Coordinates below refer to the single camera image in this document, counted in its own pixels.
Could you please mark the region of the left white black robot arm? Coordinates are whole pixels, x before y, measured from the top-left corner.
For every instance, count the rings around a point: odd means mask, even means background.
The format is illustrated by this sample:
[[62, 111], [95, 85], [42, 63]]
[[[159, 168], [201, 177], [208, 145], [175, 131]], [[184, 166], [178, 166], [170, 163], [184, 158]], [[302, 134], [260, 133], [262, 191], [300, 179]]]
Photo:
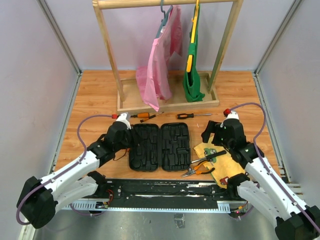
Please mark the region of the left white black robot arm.
[[16, 220], [21, 225], [20, 215], [26, 225], [40, 229], [48, 224], [65, 206], [86, 196], [101, 198], [107, 193], [107, 185], [96, 169], [113, 160], [120, 150], [132, 149], [142, 138], [137, 130], [121, 121], [115, 121], [81, 156], [42, 178], [27, 179], [17, 201]]

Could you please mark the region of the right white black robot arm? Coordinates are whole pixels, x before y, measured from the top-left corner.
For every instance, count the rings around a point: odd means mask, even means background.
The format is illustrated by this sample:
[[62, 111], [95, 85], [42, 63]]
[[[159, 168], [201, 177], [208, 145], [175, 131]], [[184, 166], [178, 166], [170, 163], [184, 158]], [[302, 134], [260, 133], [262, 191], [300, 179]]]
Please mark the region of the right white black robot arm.
[[223, 147], [244, 169], [227, 180], [226, 193], [232, 200], [248, 201], [274, 227], [280, 240], [314, 240], [320, 236], [320, 209], [308, 206], [278, 176], [264, 153], [247, 141], [243, 125], [236, 118], [210, 120], [202, 141]]

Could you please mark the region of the black plastic tool case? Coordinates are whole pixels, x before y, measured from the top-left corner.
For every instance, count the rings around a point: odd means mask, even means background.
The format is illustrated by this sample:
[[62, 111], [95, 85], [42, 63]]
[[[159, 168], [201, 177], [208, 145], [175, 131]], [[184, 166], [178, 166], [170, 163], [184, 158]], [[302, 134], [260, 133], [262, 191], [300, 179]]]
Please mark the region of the black plastic tool case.
[[137, 172], [166, 172], [187, 170], [191, 165], [190, 133], [184, 122], [158, 126], [154, 123], [135, 124], [140, 137], [138, 146], [129, 151], [130, 169]]

